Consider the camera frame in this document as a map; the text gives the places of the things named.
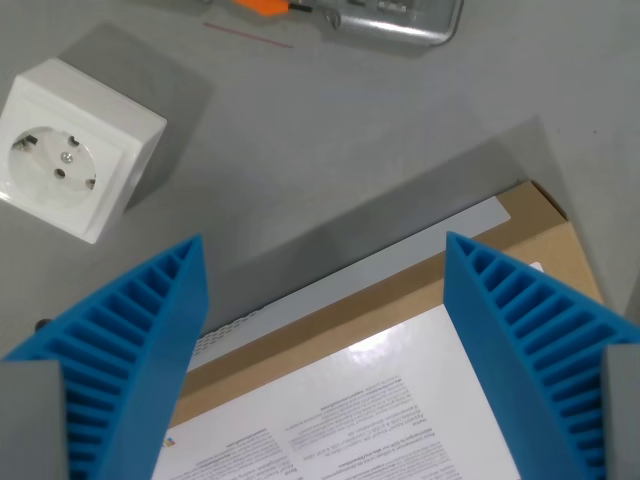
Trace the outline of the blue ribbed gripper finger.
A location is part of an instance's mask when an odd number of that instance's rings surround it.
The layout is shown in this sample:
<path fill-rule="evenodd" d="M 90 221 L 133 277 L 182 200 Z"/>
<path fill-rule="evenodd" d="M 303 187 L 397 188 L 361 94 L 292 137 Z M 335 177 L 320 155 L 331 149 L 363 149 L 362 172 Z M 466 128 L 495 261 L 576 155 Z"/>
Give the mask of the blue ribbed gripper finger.
<path fill-rule="evenodd" d="M 71 479 L 149 479 L 208 312 L 203 239 L 140 264 L 6 355 L 61 369 Z"/>
<path fill-rule="evenodd" d="M 601 370 L 639 329 L 577 290 L 460 234 L 444 306 L 523 479 L 608 479 Z"/>

